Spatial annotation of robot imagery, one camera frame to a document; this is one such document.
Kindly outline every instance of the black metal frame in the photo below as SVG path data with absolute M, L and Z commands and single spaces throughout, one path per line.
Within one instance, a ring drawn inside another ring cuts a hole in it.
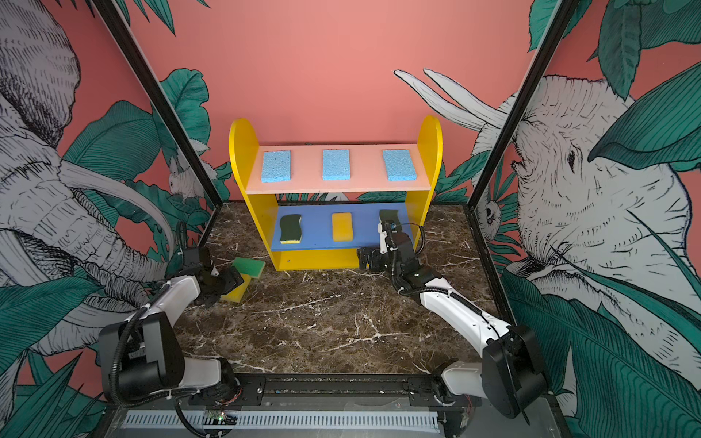
M 516 132 L 516 128 L 518 128 L 533 94 L 536 92 L 536 88 L 538 88 L 538 84 L 543 74 L 545 74 L 545 69 L 547 69 L 547 65 L 550 63 L 552 55 L 555 53 L 555 48 L 557 48 L 560 39 L 564 35 L 567 24 L 569 24 L 572 19 L 578 4 L 579 0 L 562 0 L 557 11 L 555 11 L 552 22 L 547 28 L 545 37 L 543 38 L 543 43 L 540 45 L 538 53 L 536 53 L 533 59 L 533 64 L 531 64 L 531 68 L 526 74 L 521 90 L 518 96 L 516 96 L 514 105 L 511 111 L 509 111 L 506 122 L 504 122 L 501 132 L 499 132 L 499 137 L 494 144 L 494 149 L 492 149 L 489 159 L 484 166 L 482 176 L 479 178 L 477 186 L 472 192 L 472 196 L 468 202 L 468 207 L 471 210 L 477 207 L 477 201 L 489 185 L 489 179 L 496 170 L 496 166 L 499 164 L 506 148 L 511 144 L 514 132 Z
M 136 74 L 140 83 L 147 92 L 147 95 L 153 102 L 154 108 L 161 115 L 164 124 L 171 132 L 173 139 L 185 155 L 185 158 L 190 163 L 197 178 L 203 185 L 205 192 L 214 204 L 214 212 L 210 217 L 207 226 L 200 238 L 200 246 L 204 245 L 211 233 L 215 224 L 217 215 L 224 202 L 214 187 L 214 184 L 207 177 L 203 166 L 199 161 L 197 153 L 192 149 L 189 138 L 185 133 L 177 115 L 170 106 L 167 97 L 163 94 L 160 83 L 149 67 L 146 59 L 141 53 L 138 45 L 126 24 L 124 23 L 121 14 L 112 3 L 112 0 L 93 0 L 98 13 L 101 15 L 105 25 L 111 32 L 115 41 L 119 45 L 126 60 L 129 62 L 132 70 Z M 501 281 L 498 279 L 498 274 L 491 262 L 489 251 L 484 241 L 482 233 L 479 231 L 477 217 L 475 216 L 475 207 L 477 200 L 487 188 L 489 179 L 494 173 L 501 156 L 508 147 L 514 131 L 521 117 L 526 110 L 530 99 L 535 92 L 540 79 L 545 73 L 550 59 L 562 37 L 564 30 L 569 23 L 578 0 L 562 0 L 562 3 L 552 20 L 552 24 L 546 31 L 545 38 L 541 44 L 533 64 L 524 79 L 523 86 L 517 96 L 512 111 L 509 113 L 505 125 L 500 132 L 496 145 L 492 154 L 489 156 L 485 165 L 482 177 L 475 187 L 475 191 L 467 205 L 463 204 L 465 215 L 472 234 L 475 237 L 477 248 L 479 250 L 480 259 L 484 265 L 489 283 L 494 295 L 494 301 L 500 313 L 500 317 L 514 322 L 513 314 L 506 300 Z M 415 391 L 416 388 L 430 388 L 431 375 L 427 374 L 237 374 L 246 383 L 248 392 L 245 397 L 234 405 L 242 406 L 246 404 L 259 404 L 263 396 L 365 396 L 365 397 L 409 397 L 413 406 L 429 406 L 430 410 L 443 411 L 446 415 L 455 413 L 454 411 L 462 409 L 458 407 L 440 406 L 428 395 L 428 392 Z M 557 408 L 557 403 L 553 396 L 545 395 L 550 402 L 552 412 L 556 418 L 556 422 L 564 437 L 569 437 L 569 430 L 564 421 L 561 411 Z M 479 406 L 481 399 L 478 397 L 470 397 L 470 403 L 473 406 Z
M 212 216 L 210 216 L 210 220 L 205 226 L 205 230 L 198 243 L 198 246 L 202 247 L 207 242 L 207 238 L 209 238 L 212 228 L 214 227 L 215 220 L 217 219 L 217 215 L 219 214 L 224 201 L 219 196 L 217 189 L 207 176 L 205 168 L 202 166 L 197 153 L 194 149 L 192 149 L 185 129 L 182 127 L 182 124 L 170 105 L 168 98 L 163 94 L 163 89 L 161 88 L 158 79 L 151 70 L 149 63 L 146 61 L 146 58 L 139 49 L 139 46 L 134 41 L 131 31 L 122 20 L 121 14 L 119 11 L 117 11 L 117 7 L 115 7 L 111 0 L 93 0 L 93 3 L 95 4 L 97 12 L 100 14 L 102 20 L 107 26 L 107 29 L 110 31 L 112 37 L 117 42 L 117 45 L 124 54 L 124 58 L 126 58 L 127 62 L 134 71 L 134 74 L 139 79 L 139 82 L 146 91 L 146 94 L 149 96 L 149 99 L 151 99 L 151 103 L 153 104 L 155 111 L 157 111 L 161 116 L 161 119 L 163 119 L 163 123 L 170 131 L 173 140 L 178 145 L 178 148 L 180 148 L 183 155 L 185 155 L 185 159 L 187 159 L 188 163 L 190 163 L 192 170 L 197 176 L 197 179 L 205 189 L 207 197 L 210 199 L 212 204 L 214 204 Z

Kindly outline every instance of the green sponge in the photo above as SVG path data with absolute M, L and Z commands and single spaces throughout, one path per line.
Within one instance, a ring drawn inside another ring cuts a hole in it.
M 262 260 L 236 257 L 233 260 L 232 265 L 240 274 L 250 275 L 252 278 L 260 278 L 261 273 L 263 272 L 263 267 L 265 267 L 265 262 Z

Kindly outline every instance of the shelf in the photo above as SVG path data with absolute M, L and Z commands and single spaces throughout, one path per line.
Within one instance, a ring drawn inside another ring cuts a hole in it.
M 325 181 L 323 179 L 323 151 L 348 149 L 350 152 L 350 179 Z M 416 170 L 415 181 L 388 181 L 382 151 L 408 149 Z M 291 151 L 292 178 L 283 182 L 262 182 L 263 154 L 272 151 Z M 324 193 L 365 191 L 431 190 L 431 183 L 415 144 L 345 144 L 261 146 L 255 157 L 245 191 L 251 195 L 265 193 Z
M 302 251 L 305 249 L 357 249 L 360 247 L 377 247 L 380 235 L 377 232 L 380 210 L 399 210 L 400 222 L 409 222 L 407 207 L 404 203 L 377 204 L 332 204 L 332 205 L 286 205 L 278 208 L 275 232 L 271 242 L 272 251 Z M 334 213 L 350 212 L 353 215 L 353 240 L 334 242 L 332 238 L 332 220 Z M 280 243 L 280 218 L 286 214 L 300 214 L 302 240 L 300 243 Z

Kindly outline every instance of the yellow sponge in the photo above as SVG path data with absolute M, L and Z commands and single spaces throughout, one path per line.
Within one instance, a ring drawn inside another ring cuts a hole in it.
M 243 284 L 238 285 L 236 287 L 236 289 L 229 292 L 228 294 L 222 295 L 220 300 L 233 301 L 234 303 L 241 302 L 241 299 L 243 298 L 243 293 L 246 292 L 246 288 L 248 287 L 248 284 L 251 283 L 251 276 L 246 275 L 246 274 L 241 274 L 241 277 L 243 278 Z
M 353 240 L 353 215 L 351 213 L 334 213 L 331 215 L 334 229 L 334 242 Z

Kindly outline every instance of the pink wall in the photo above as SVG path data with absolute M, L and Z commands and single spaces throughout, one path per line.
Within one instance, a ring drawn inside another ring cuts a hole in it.
M 159 80 L 183 67 L 203 73 L 212 125 L 203 159 L 215 167 L 229 160 L 229 128 L 240 117 L 267 144 L 415 141 L 432 111 L 393 70 L 440 71 L 497 107 L 533 56 L 528 2 L 171 1 L 175 35 L 127 3 Z M 450 173 L 477 134 L 444 119 L 442 127 Z

